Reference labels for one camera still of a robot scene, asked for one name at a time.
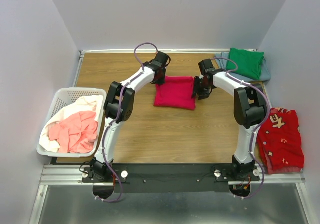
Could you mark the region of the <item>magenta t shirt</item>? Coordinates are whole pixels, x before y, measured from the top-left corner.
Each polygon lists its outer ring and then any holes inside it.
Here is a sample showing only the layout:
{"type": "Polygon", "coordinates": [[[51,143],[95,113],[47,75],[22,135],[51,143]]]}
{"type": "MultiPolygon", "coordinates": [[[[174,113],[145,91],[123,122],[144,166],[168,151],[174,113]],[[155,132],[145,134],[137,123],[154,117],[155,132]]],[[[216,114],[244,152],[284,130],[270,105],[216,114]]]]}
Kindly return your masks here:
{"type": "Polygon", "coordinates": [[[165,77],[162,85],[156,85],[154,106],[195,110],[196,100],[192,98],[193,77],[165,77]]]}

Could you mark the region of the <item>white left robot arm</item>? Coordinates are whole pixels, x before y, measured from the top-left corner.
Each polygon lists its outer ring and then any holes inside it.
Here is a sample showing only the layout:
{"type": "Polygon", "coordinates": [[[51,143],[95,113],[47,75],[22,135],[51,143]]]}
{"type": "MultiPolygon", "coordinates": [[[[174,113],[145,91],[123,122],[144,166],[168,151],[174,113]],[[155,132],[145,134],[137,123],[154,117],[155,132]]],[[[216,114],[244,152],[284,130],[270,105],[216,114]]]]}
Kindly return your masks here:
{"type": "Polygon", "coordinates": [[[112,169],[117,139],[125,121],[133,112],[135,95],[148,83],[162,85],[166,69],[170,64],[169,55],[158,51],[151,61],[141,64],[140,69],[122,82],[111,83],[104,104],[104,130],[98,150],[90,162],[93,178],[104,182],[116,177],[112,169]]]}

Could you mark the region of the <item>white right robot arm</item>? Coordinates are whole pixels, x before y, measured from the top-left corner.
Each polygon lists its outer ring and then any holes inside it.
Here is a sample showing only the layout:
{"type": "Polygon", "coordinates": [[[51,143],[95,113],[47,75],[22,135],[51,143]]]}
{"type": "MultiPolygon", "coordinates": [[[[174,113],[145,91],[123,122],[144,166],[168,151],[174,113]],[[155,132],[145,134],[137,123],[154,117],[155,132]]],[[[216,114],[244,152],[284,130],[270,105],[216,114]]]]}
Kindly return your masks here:
{"type": "Polygon", "coordinates": [[[209,98],[215,88],[220,88],[233,97],[233,115],[239,125],[237,148],[232,162],[215,164],[213,171],[219,182],[241,179],[258,179],[255,167],[255,147],[259,129],[269,116],[270,104],[260,84],[239,80],[229,71],[214,68],[212,59],[199,64],[200,76],[194,79],[192,97],[209,98]]]}

